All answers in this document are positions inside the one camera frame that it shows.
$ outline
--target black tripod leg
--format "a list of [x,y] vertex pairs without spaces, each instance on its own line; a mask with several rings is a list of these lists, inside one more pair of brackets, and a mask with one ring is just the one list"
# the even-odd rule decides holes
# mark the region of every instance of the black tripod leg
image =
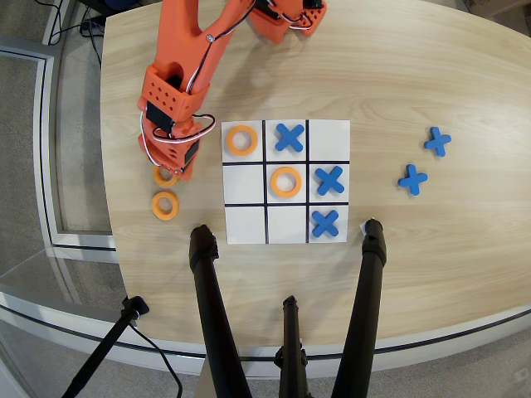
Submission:
[[308,394],[306,380],[306,353],[300,344],[299,307],[289,296],[284,305],[284,346],[276,353],[275,364],[280,368],[280,398],[305,398]]
[[369,220],[366,231],[358,290],[332,398],[364,398],[368,393],[387,250],[378,221]]
[[214,259],[217,258],[216,238],[208,227],[200,226],[193,230],[190,240],[190,268],[196,283],[202,334],[216,396],[251,398],[217,284],[214,270]]
[[89,382],[90,378],[105,359],[110,349],[118,341],[127,325],[129,325],[132,320],[140,318],[140,315],[149,312],[147,304],[138,296],[133,297],[132,299],[126,299],[122,304],[124,305],[122,316],[109,330],[98,347],[96,347],[92,354],[90,354],[89,359],[86,360],[76,376],[74,376],[71,384],[66,389],[63,398],[73,398],[74,396],[77,396],[86,386],[86,383]]

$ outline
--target wooden table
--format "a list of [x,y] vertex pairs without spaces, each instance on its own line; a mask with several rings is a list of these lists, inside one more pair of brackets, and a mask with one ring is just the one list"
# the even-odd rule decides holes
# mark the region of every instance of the wooden table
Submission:
[[[201,24],[221,12],[201,0]],[[279,346],[282,301],[300,306],[305,344],[344,341],[361,258],[359,224],[383,226],[378,337],[455,325],[531,302],[531,41],[464,12],[417,0],[330,1],[310,39],[281,45],[243,23],[202,111],[218,121],[350,119],[350,219],[342,245],[227,245],[220,128],[204,138],[177,218],[151,212],[160,190],[138,146],[139,98],[156,53],[160,4],[107,21],[101,81],[105,186],[129,295],[151,312],[150,337],[202,343],[189,235],[209,225],[236,344]],[[431,126],[445,158],[423,150]],[[419,197],[397,188],[427,172]]]

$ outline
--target orange ring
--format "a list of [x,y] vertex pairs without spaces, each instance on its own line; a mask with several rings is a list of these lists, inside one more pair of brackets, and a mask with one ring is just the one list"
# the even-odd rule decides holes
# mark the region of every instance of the orange ring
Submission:
[[[234,145],[234,136],[237,133],[240,133],[241,131],[244,133],[248,133],[249,137],[251,137],[251,145],[249,145],[249,148],[243,149],[243,150],[236,148],[236,145]],[[231,131],[227,135],[227,147],[229,148],[229,151],[231,151],[232,154],[236,156],[250,155],[251,153],[255,152],[257,145],[258,145],[258,135],[256,134],[256,131],[249,126],[244,126],[243,124],[240,126],[235,126],[231,129]]]
[[[295,177],[295,186],[291,191],[282,191],[277,185],[279,177],[284,174],[290,174],[291,176]],[[273,176],[271,177],[271,188],[278,197],[283,197],[284,199],[294,197],[296,194],[299,193],[301,187],[302,180],[300,179],[300,174],[292,167],[281,167],[276,172],[274,172]]]
[[[172,210],[169,213],[161,209],[158,205],[158,201],[161,199],[168,199],[172,203]],[[153,197],[153,200],[151,201],[151,208],[153,209],[153,213],[157,216],[157,218],[163,221],[169,221],[173,219],[177,213],[179,213],[179,200],[175,192],[162,191]]]
[[161,188],[170,188],[173,187],[175,184],[177,184],[177,176],[175,174],[172,175],[172,177],[167,180],[165,179],[160,171],[162,170],[162,167],[160,166],[153,166],[153,180],[157,183],[157,185]]

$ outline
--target blue cross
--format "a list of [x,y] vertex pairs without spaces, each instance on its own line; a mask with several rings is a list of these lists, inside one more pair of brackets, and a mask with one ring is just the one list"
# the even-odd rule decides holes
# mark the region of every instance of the blue cross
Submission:
[[302,152],[302,143],[297,139],[297,137],[304,132],[304,126],[302,124],[299,124],[295,126],[293,130],[290,130],[282,123],[279,123],[276,126],[276,131],[282,136],[282,138],[279,139],[279,142],[276,143],[275,148],[277,151],[283,151],[288,145],[291,145],[296,152]]
[[330,189],[334,189],[337,193],[343,193],[345,191],[345,187],[338,181],[338,178],[341,174],[343,174],[343,169],[339,166],[334,167],[334,170],[332,170],[330,174],[328,174],[322,168],[315,170],[315,175],[323,180],[319,186],[319,189],[317,190],[317,193],[322,197],[326,195]]
[[441,135],[441,131],[438,127],[432,127],[430,129],[433,139],[424,143],[424,148],[435,149],[437,156],[443,158],[446,155],[445,145],[451,141],[450,135]]
[[417,168],[414,164],[408,164],[406,170],[407,177],[398,180],[398,185],[402,188],[409,187],[409,192],[416,197],[419,193],[421,193],[421,182],[428,181],[428,175],[424,174],[423,172],[417,174]]
[[339,217],[339,214],[338,212],[336,212],[336,210],[332,210],[326,217],[323,216],[318,211],[314,211],[312,213],[312,217],[314,218],[314,220],[317,221],[317,226],[314,228],[312,232],[316,238],[319,238],[326,231],[331,236],[338,235],[339,231],[334,226],[334,221],[336,221]]

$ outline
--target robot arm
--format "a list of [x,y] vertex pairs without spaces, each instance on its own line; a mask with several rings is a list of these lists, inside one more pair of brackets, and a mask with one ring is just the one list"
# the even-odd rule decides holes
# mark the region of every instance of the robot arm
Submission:
[[[191,178],[200,138],[215,126],[213,116],[195,113],[241,22],[249,17],[260,34],[281,42],[290,28],[311,35],[325,11],[320,0],[228,0],[221,16],[201,31],[198,0],[163,0],[157,56],[146,71],[139,100],[139,144],[149,160],[180,179]],[[203,128],[194,117],[210,124]]]

